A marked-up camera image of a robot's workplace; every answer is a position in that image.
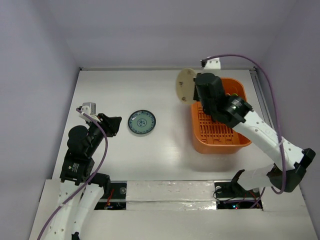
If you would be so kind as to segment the cream floral plate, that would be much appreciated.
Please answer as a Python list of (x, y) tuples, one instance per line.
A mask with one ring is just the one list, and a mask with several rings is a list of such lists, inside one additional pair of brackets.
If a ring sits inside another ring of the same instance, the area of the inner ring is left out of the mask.
[(183, 68), (177, 75), (175, 91), (178, 99), (183, 104), (192, 105), (194, 100), (195, 82), (197, 73), (192, 68)]

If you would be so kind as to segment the blue patterned plate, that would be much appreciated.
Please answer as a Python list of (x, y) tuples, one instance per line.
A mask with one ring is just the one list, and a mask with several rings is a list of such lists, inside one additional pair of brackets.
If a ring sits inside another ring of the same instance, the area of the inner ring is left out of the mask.
[(138, 137), (150, 134), (156, 127), (157, 120), (155, 115), (145, 109), (134, 111), (127, 120), (129, 131)]

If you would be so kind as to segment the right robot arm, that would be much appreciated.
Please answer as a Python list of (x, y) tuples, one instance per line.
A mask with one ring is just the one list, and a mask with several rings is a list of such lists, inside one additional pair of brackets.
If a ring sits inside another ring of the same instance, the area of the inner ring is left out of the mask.
[(267, 167), (239, 170), (231, 180), (231, 192), (242, 196), (249, 190), (265, 187), (277, 194), (293, 192), (316, 153), (287, 141), (240, 96), (227, 95), (221, 78), (213, 73), (198, 73), (194, 84), (193, 98), (201, 103), (206, 115), (249, 139), (273, 161)]

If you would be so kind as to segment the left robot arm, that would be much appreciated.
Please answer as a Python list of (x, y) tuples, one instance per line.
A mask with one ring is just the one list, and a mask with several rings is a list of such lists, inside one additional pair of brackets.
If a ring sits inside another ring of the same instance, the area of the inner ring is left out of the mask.
[(88, 126), (68, 132), (56, 209), (42, 227), (39, 240), (79, 240), (98, 201), (111, 191), (110, 176), (94, 168), (93, 154), (102, 141), (117, 135), (122, 118), (103, 113), (80, 116)]

